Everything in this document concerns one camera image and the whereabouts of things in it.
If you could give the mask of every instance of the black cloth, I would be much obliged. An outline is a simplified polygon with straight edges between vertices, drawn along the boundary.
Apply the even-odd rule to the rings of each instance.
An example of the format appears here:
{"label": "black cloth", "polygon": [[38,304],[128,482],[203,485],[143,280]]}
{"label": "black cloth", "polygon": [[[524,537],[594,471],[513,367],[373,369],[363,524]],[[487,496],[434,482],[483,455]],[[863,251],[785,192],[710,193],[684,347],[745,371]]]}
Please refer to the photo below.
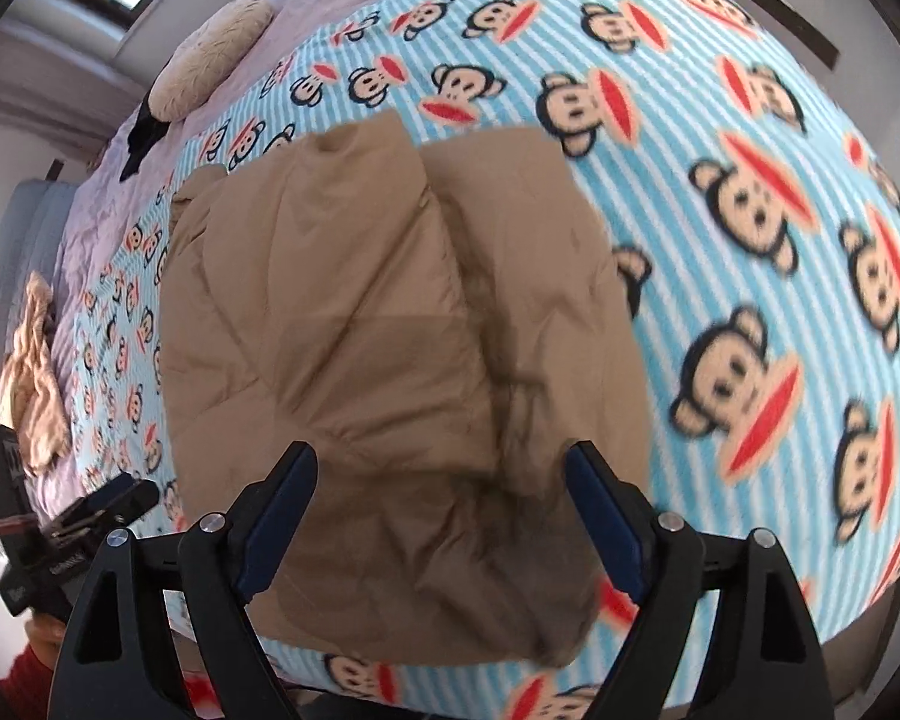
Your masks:
{"label": "black cloth", "polygon": [[149,92],[146,93],[146,97],[140,103],[140,110],[137,112],[137,121],[133,124],[130,135],[127,135],[127,151],[130,156],[127,157],[127,163],[120,173],[121,183],[132,175],[137,175],[144,157],[151,148],[163,140],[168,129],[170,129],[168,122],[159,122],[154,119],[154,115],[149,109]]}

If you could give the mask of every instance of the bed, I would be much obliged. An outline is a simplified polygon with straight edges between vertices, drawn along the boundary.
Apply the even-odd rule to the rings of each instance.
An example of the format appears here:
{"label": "bed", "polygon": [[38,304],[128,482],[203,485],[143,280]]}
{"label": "bed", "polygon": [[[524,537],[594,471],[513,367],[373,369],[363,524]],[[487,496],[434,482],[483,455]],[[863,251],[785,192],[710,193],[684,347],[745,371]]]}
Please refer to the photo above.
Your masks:
{"label": "bed", "polygon": [[[53,361],[71,404],[74,468],[84,485],[96,487],[120,469],[146,474],[164,498],[163,506],[139,524],[139,532],[154,535],[185,525],[185,501],[175,485],[160,400],[159,338],[139,332],[147,314],[151,326],[158,321],[170,197],[198,165],[221,161],[237,169],[280,133],[299,137],[370,115],[376,105],[348,101],[347,86],[357,69],[376,69],[391,86],[386,105],[400,112],[419,142],[448,137],[462,123],[454,117],[470,117],[468,124],[479,127],[542,125],[562,141],[578,184],[607,217],[615,237],[655,252],[653,276],[641,281],[635,318],[645,356],[655,361],[648,365],[650,384],[658,392],[655,503],[711,532],[739,536],[756,524],[777,532],[804,582],[824,640],[880,599],[900,576],[900,306],[886,322],[874,312],[862,314],[866,294],[853,290],[860,287],[859,279],[848,283],[847,256],[882,236],[883,247],[896,252],[888,262],[900,266],[900,198],[882,181],[875,156],[852,122],[773,38],[726,0],[577,0],[573,7],[561,0],[271,1],[282,9],[264,37],[204,108],[170,128],[146,157],[140,175],[124,184],[117,181],[128,122],[74,197],[59,258],[62,303]],[[510,8],[522,1],[529,3],[520,11],[522,22],[512,25],[525,31],[488,34],[487,22],[474,20],[492,2]],[[615,5],[612,12],[608,2]],[[445,9],[434,10],[434,3]],[[423,11],[415,10],[422,5],[427,6]],[[591,20],[615,13],[628,17],[632,34],[625,42],[632,45],[615,43]],[[444,17],[444,33],[418,34]],[[679,33],[684,23],[697,30],[706,62],[696,63],[693,52],[680,45],[686,38]],[[360,25],[375,30],[351,38]],[[472,33],[463,34],[460,43],[461,32],[468,30]],[[585,38],[565,37],[581,30]],[[397,65],[380,61],[394,56]],[[443,75],[437,68],[449,60],[506,76],[508,93],[472,106],[428,110],[425,98],[439,91]],[[597,73],[593,86],[583,80],[588,67],[613,71]],[[648,81],[661,78],[673,93],[667,111],[648,89]],[[757,90],[746,88],[750,80],[773,81],[778,101],[762,108],[754,98]],[[607,91],[605,97],[622,103],[604,111],[602,129],[574,132],[559,110],[554,114],[546,108],[549,98],[543,97],[568,85],[581,94],[600,88]],[[687,94],[690,87],[701,92]],[[325,100],[317,98],[317,88]],[[634,97],[641,100],[639,127],[632,114]],[[538,112],[540,98],[550,111],[544,116]],[[764,110],[772,112],[764,115]],[[251,123],[261,121],[266,136],[247,140]],[[655,157],[628,151],[641,137]],[[807,149],[811,142],[816,151]],[[756,151],[754,143],[760,143]],[[821,153],[825,156],[817,161]],[[726,218],[720,227],[707,215],[714,213],[703,203],[707,192],[717,193],[732,174],[725,166],[728,155],[751,170],[756,163],[770,165],[765,180],[788,197],[790,232],[773,245],[761,248],[741,231],[734,234]],[[658,170],[656,160],[671,177]],[[789,169],[780,167],[783,162]],[[720,207],[718,197],[711,202]],[[640,214],[634,212],[637,206]],[[679,240],[689,247],[675,244],[677,236],[660,235],[668,227],[679,231]],[[702,251],[714,252],[714,259],[699,255]],[[727,269],[724,283],[714,276],[717,266]],[[807,276],[810,285],[794,274]],[[674,284],[680,285],[679,294]],[[751,301],[761,301],[764,311],[751,312],[746,307]],[[807,319],[807,306],[816,320]],[[845,327],[831,325],[827,318],[834,316],[846,317]],[[111,319],[115,330],[108,340]],[[688,348],[714,322],[740,327],[751,319],[751,327],[762,328],[758,346],[766,352],[769,333],[773,356],[789,365],[778,369],[792,385],[789,392],[801,392],[808,405],[796,415],[781,406],[778,416],[786,413],[796,427],[785,438],[778,435],[770,454],[761,447],[751,455],[760,458],[753,467],[741,468],[735,463],[739,453],[724,456],[722,464],[714,461],[722,433],[703,424],[706,414],[686,397],[680,371]],[[828,357],[831,353],[837,360]],[[841,370],[840,359],[859,365]],[[119,378],[118,385],[109,386],[100,370]],[[142,402],[130,408],[135,397]],[[881,451],[890,458],[880,466],[877,505],[869,512],[834,511],[834,474],[850,442],[860,436],[881,440]],[[692,696],[714,607],[712,599],[701,603],[668,704],[683,704]],[[175,629],[187,634],[179,598],[170,598],[169,610]],[[362,666],[378,675],[370,697],[423,712],[524,720],[547,695],[562,697],[576,716],[586,709],[592,685],[610,668],[632,614],[607,589],[602,619],[586,648],[556,672],[542,673],[525,662]],[[343,690],[327,668],[327,654],[275,641],[265,641],[264,647],[288,680]]]}

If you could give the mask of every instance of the crumpled beige cloth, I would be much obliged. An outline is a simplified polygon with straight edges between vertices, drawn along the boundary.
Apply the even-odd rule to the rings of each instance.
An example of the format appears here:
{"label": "crumpled beige cloth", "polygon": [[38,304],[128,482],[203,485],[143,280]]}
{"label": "crumpled beige cloth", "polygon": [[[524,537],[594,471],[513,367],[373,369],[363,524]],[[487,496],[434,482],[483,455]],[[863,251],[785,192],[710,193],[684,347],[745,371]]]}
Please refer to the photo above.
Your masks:
{"label": "crumpled beige cloth", "polygon": [[13,351],[0,373],[0,424],[15,429],[24,465],[34,474],[70,451],[70,423],[50,365],[45,335],[53,290],[38,272],[26,281],[20,326]]}

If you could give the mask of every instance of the person's hand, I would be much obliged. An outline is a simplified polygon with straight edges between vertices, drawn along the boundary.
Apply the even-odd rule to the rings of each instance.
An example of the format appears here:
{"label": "person's hand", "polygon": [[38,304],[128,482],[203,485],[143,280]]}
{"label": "person's hand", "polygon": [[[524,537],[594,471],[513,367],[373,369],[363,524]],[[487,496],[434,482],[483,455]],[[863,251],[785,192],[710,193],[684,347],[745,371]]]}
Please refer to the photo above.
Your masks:
{"label": "person's hand", "polygon": [[35,611],[34,616],[24,623],[24,630],[36,659],[53,671],[67,627],[55,617]]}

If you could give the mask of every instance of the folded brown fabric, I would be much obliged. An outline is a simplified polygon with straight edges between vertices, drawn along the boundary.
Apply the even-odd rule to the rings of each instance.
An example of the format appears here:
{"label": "folded brown fabric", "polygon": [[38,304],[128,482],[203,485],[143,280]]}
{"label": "folded brown fabric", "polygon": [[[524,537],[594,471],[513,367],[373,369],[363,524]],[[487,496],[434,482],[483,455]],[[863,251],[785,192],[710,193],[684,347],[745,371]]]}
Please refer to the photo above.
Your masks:
{"label": "folded brown fabric", "polygon": [[15,429],[20,456],[34,474],[70,451],[70,423],[50,364],[45,329],[53,291],[38,272],[26,281],[23,315],[0,373],[0,424]]}
{"label": "folded brown fabric", "polygon": [[402,664],[573,659],[598,561],[562,482],[589,439],[646,489],[645,375],[607,231],[536,129],[413,147],[394,113],[194,194],[162,285],[190,517],[293,440],[319,484],[260,635]]}

